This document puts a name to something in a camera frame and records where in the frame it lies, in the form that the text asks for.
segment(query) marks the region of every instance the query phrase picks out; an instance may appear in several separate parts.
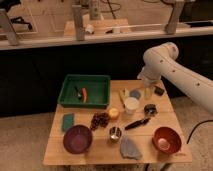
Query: gray rag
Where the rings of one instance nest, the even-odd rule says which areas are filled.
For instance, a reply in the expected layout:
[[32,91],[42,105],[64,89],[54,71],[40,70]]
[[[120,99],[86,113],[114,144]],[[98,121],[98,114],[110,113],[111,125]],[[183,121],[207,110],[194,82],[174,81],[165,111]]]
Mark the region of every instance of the gray rag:
[[142,157],[135,143],[126,135],[121,139],[120,152],[124,158],[139,160]]

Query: green tray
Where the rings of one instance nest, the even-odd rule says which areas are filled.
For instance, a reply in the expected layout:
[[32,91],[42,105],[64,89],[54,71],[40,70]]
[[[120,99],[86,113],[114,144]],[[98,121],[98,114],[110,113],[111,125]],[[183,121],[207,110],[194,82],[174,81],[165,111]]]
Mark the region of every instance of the green tray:
[[[87,90],[87,102],[79,100],[75,86],[81,90]],[[105,109],[109,105],[110,77],[107,75],[67,75],[58,103],[63,107],[77,108],[101,108]]]

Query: gray floor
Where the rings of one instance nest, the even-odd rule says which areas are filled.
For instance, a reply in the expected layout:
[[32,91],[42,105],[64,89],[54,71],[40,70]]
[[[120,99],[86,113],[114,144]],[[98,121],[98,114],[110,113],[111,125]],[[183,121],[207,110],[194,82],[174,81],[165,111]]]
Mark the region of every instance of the gray floor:
[[[188,137],[193,126],[213,116],[194,104],[187,97],[171,100],[179,122]],[[61,166],[44,166],[42,160],[54,113],[0,118],[0,170],[1,171],[64,171]],[[197,129],[189,147],[193,162],[174,164],[171,171],[213,170],[213,123]],[[81,166],[73,171],[141,171],[143,165]]]

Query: green sponge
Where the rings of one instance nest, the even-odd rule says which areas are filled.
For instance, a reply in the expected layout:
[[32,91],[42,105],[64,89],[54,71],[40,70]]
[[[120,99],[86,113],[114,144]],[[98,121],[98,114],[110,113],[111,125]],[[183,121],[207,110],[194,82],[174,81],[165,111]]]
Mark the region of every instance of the green sponge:
[[62,131],[66,132],[74,124],[74,113],[65,114],[62,121]]

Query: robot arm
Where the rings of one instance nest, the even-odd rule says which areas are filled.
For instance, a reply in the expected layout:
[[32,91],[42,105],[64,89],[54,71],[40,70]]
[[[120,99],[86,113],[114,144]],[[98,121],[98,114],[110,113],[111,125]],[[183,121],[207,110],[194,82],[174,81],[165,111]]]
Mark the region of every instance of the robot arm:
[[143,56],[145,66],[138,75],[145,87],[165,77],[195,103],[213,114],[213,82],[183,66],[175,59],[178,48],[174,43],[165,43],[148,49]]

